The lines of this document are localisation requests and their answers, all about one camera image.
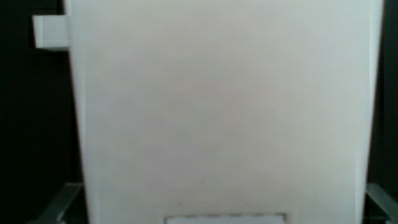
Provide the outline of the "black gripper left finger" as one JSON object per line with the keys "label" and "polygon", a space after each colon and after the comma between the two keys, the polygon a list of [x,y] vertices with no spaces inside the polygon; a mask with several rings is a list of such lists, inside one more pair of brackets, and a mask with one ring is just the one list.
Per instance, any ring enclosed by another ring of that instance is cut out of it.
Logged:
{"label": "black gripper left finger", "polygon": [[64,216],[73,205],[83,185],[80,183],[66,183],[64,187],[51,199],[48,207],[32,221],[32,224],[66,224]]}

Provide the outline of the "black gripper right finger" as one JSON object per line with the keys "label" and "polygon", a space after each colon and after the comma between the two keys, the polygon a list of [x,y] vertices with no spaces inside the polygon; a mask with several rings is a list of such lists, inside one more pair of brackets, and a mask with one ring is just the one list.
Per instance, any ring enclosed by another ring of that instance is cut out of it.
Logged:
{"label": "black gripper right finger", "polygon": [[366,185],[366,194],[387,215],[385,224],[398,224],[398,202],[377,183]]}

